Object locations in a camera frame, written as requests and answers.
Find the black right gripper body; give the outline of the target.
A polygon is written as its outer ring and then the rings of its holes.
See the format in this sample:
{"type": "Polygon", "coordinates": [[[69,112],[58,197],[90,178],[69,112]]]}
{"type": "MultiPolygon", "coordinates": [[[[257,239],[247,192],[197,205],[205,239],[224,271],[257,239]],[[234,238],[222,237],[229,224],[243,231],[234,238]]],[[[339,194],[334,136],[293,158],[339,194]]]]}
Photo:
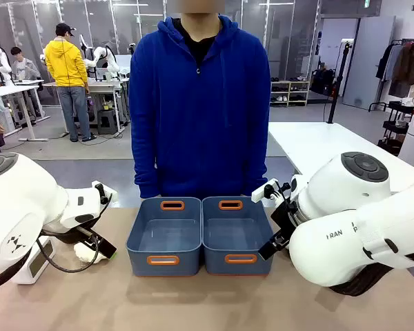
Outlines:
{"type": "Polygon", "coordinates": [[[279,230],[270,238],[270,242],[289,242],[297,227],[294,219],[297,212],[296,203],[280,192],[272,193],[270,199],[275,202],[275,211],[270,217],[279,227],[279,230]]]}

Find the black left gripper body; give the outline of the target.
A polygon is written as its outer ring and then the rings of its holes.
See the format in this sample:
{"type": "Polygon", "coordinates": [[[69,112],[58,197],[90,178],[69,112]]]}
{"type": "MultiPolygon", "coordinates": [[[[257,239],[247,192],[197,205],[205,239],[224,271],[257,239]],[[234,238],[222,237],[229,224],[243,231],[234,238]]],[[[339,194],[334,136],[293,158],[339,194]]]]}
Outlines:
{"type": "Polygon", "coordinates": [[[59,222],[45,224],[43,226],[43,231],[44,233],[48,233],[48,236],[56,237],[58,240],[66,244],[76,244],[84,241],[88,241],[92,244],[90,235],[78,231],[77,227],[67,228],[59,222]]]}

